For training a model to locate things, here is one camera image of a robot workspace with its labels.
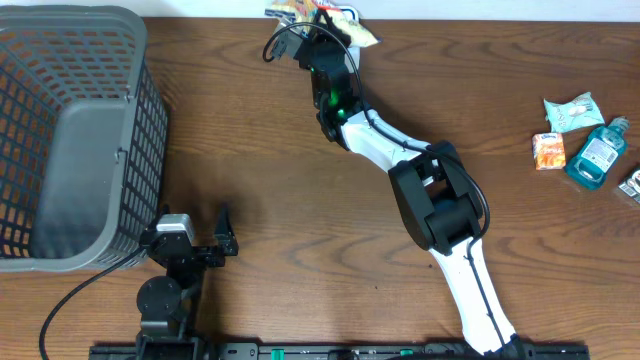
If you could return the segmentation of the teal wet wipes packet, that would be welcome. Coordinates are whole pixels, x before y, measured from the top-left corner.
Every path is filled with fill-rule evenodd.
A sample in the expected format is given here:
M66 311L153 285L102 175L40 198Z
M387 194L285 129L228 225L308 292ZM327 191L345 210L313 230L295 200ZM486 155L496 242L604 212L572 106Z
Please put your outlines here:
M543 100L545 119L555 133L568 133L581 128L605 124L602 113L590 92L583 93L568 103L558 104Z

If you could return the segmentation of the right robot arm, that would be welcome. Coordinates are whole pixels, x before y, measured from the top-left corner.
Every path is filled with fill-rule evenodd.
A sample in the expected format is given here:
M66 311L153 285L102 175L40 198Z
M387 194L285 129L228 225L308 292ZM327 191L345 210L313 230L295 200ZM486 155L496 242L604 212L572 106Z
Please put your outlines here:
M388 175L406 231L443 272L467 344L486 357L521 355L522 345L484 260L488 203L454 146L413 139L379 116L365 99L348 37L327 12L301 27L293 57L311 74L317 120L326 138Z

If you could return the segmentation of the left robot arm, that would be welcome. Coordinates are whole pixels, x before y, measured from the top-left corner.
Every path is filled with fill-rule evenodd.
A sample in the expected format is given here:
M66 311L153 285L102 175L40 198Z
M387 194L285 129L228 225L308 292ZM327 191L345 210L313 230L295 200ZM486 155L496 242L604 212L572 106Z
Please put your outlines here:
M223 267L239 252L227 206L220 209L213 237L213 245L195 245L189 215L171 214L167 208L143 231L142 249L166 273L146 281L138 291L137 359L217 357L215 346L195 330L195 322L206 271Z

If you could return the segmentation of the cream snack bag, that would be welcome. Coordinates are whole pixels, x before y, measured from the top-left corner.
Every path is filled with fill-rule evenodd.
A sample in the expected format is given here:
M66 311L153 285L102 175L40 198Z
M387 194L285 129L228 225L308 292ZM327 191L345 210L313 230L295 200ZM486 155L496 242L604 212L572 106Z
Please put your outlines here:
M366 48L379 43L372 32L329 0L268 0L264 15L278 18L286 25L326 25L348 47Z

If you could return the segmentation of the dark green round-logo packet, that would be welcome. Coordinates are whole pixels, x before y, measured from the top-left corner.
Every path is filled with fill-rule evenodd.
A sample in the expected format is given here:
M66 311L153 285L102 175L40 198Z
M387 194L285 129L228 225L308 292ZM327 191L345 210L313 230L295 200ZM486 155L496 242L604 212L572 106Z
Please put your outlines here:
M635 168L631 171L623 181L618 185L618 188L626 194L629 198L636 203L640 203L640 169Z

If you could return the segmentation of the small orange box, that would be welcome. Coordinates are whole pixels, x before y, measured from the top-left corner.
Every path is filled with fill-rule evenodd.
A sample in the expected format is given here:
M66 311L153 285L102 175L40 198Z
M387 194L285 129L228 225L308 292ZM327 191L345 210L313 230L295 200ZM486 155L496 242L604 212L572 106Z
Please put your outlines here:
M532 153L537 170L557 170L566 165L563 136L560 133L534 135Z

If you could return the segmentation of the teal Listerine mouthwash bottle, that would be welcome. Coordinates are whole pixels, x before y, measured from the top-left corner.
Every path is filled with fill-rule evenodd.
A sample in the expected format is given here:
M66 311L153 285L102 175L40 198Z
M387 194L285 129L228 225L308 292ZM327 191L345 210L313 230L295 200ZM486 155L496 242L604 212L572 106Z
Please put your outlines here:
M593 130L584 146L566 165L567 175L588 190L601 188L608 172L628 147L625 133L629 128L629 120L621 116L607 126Z

